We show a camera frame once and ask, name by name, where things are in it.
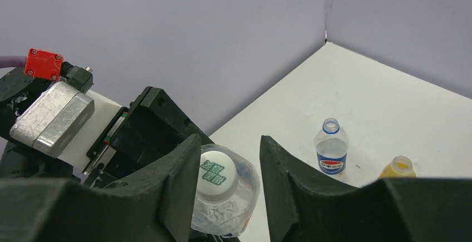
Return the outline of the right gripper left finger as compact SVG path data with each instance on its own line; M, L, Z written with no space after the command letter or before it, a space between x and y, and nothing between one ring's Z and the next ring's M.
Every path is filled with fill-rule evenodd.
M188 241L200 137L107 187L1 180L2 241Z

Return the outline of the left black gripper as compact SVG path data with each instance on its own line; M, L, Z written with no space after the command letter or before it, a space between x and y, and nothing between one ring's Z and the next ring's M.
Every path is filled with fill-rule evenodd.
M113 114L86 153L86 186L104 188L175 149L197 134L203 145L212 140L161 88L146 87L129 107Z

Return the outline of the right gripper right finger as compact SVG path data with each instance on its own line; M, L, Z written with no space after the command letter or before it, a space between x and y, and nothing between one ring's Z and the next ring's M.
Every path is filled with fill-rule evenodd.
M470 241L471 180L381 179L357 188L270 136L260 168L271 241Z

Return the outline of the yellow juice bottle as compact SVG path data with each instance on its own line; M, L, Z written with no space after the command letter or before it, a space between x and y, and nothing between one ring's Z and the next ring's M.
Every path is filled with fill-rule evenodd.
M383 178L416 178L414 166L406 156L396 156L381 171L378 180Z

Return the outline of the white water bottle cap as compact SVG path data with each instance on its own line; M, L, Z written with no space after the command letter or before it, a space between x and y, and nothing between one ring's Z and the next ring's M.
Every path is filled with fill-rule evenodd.
M234 161L220 151L201 154L196 195L209 203L220 203L233 195L238 183Z

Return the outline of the clear water bottle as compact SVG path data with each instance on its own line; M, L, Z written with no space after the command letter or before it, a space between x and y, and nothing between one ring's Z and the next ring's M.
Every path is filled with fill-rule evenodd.
M227 147L201 147L191 228L234 238L246 229L260 193L254 165Z

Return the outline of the Pepsi bottle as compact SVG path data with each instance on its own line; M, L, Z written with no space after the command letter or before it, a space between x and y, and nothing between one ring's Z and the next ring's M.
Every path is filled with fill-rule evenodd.
M337 175L346 168L349 138L335 118L327 118L314 137L319 169L327 175Z

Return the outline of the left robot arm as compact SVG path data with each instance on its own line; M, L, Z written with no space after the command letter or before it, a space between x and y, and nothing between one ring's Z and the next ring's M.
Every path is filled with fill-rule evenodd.
M74 67L61 81L15 68L1 78L1 176L74 177L103 188L163 157L188 136L211 139L161 88L146 87L128 106L91 89Z

